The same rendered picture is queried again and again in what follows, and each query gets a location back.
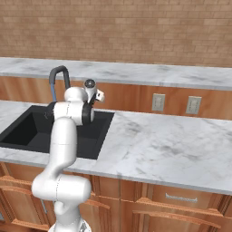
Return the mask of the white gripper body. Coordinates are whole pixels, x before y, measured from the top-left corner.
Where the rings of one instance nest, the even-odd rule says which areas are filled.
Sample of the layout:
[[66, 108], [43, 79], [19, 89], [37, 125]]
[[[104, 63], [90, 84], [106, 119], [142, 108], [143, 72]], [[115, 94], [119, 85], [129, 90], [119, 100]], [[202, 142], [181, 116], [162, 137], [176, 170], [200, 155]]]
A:
[[104, 102], [104, 100], [105, 100], [104, 92], [98, 90], [98, 91], [96, 92], [96, 100], [97, 100], [98, 102]]

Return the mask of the black curved sink faucet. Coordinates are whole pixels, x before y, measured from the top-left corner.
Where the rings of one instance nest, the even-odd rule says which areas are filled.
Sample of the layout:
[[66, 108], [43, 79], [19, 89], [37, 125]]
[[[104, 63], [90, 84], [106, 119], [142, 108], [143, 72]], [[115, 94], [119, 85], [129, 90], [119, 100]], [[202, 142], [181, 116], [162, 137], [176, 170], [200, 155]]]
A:
[[60, 65], [60, 66], [53, 68], [50, 71], [49, 84], [51, 86], [51, 93], [52, 93], [54, 102], [56, 101], [56, 93], [55, 93], [54, 85], [55, 85], [56, 75], [58, 73], [63, 74], [65, 89], [69, 89], [71, 87], [68, 69], [64, 65]]

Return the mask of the black sink basin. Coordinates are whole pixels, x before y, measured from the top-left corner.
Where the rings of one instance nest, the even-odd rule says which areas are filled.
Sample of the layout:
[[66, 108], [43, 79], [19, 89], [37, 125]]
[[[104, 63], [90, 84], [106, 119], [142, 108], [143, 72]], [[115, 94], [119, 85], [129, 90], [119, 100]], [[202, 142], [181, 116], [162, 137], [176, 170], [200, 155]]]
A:
[[[46, 119], [44, 113], [45, 106], [31, 106], [0, 134], [0, 147], [48, 153], [53, 118]], [[78, 158], [98, 159], [113, 116], [96, 111], [91, 124], [77, 126]]]

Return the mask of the wooden cupboard door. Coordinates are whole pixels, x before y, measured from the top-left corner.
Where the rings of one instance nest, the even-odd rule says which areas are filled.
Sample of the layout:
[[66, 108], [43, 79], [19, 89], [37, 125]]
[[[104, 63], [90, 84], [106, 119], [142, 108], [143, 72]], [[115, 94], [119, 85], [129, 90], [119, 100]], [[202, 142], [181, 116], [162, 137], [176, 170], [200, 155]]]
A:
[[9, 220], [16, 226], [48, 231], [50, 224], [31, 184], [10, 176], [0, 177], [0, 201]]
[[216, 232], [219, 224], [208, 220], [157, 211], [132, 211], [132, 232]]
[[92, 232], [111, 232], [111, 208], [108, 205], [88, 199], [79, 208]]

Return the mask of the wooden drawer front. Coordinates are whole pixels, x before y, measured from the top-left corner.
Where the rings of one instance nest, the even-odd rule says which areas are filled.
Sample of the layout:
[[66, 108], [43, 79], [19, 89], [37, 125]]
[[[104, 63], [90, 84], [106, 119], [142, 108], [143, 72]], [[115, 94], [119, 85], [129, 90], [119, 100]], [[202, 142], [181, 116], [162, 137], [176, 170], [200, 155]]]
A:
[[[193, 203], [175, 199], [168, 199], [165, 198], [165, 193], [168, 193], [171, 196], [178, 196], [183, 198], [198, 198], [198, 202]], [[186, 208], [208, 209], [211, 208], [215, 196], [216, 195], [214, 193], [210, 192], [155, 185], [153, 188], [152, 200], [160, 203], [181, 206]]]

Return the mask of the grey wall outlet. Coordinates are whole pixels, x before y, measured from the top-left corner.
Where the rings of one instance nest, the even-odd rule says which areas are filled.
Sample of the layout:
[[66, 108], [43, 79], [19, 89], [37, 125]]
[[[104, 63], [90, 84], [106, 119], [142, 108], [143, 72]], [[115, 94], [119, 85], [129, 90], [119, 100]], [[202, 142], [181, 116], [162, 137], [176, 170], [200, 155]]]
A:
[[154, 93], [152, 96], [152, 109], [154, 111], [163, 111], [165, 95]]
[[201, 98], [197, 96], [189, 96], [186, 114], [198, 114]]

